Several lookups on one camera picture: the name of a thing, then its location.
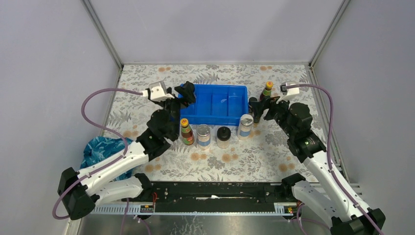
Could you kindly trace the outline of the green label sauce bottle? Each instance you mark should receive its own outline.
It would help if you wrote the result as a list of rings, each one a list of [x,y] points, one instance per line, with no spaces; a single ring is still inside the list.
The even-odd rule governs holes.
[[[273,85],[272,81],[267,81],[265,83],[265,87],[260,94],[259,100],[263,100],[265,97],[271,96]]]

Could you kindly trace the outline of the yellow cap sauce bottle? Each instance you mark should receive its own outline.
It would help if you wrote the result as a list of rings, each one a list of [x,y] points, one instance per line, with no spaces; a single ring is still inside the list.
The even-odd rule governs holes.
[[[180,126],[183,143],[186,145],[192,145],[194,143],[194,135],[188,119],[181,119]]]

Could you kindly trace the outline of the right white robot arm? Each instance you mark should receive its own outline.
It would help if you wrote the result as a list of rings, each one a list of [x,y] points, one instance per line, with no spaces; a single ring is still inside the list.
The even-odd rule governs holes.
[[[329,228],[332,235],[380,235],[386,217],[353,190],[328,156],[328,149],[312,131],[313,117],[303,103],[290,103],[280,97],[250,98],[249,112],[254,121],[274,120],[288,136],[291,153],[317,178],[324,189],[316,191],[299,173],[282,180],[281,197],[301,201]]]

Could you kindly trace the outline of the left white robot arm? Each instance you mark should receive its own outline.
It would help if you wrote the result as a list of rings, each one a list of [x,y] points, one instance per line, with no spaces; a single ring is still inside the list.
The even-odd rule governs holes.
[[[187,81],[176,86],[180,94],[176,97],[172,88],[167,88],[163,81],[150,84],[143,91],[136,92],[120,88],[98,90],[89,95],[81,106],[83,118],[94,126],[85,114],[85,107],[94,96],[104,92],[124,92],[147,98],[160,106],[147,122],[147,129],[131,143],[117,131],[111,132],[122,140],[123,150],[105,160],[87,168],[74,170],[67,168],[61,174],[58,195],[52,216],[57,220],[80,219],[103,203],[120,199],[137,198],[146,201],[151,197],[152,189],[149,179],[144,174],[126,180],[114,179],[139,165],[148,163],[162,155],[180,136],[180,110],[196,102],[194,84]]]

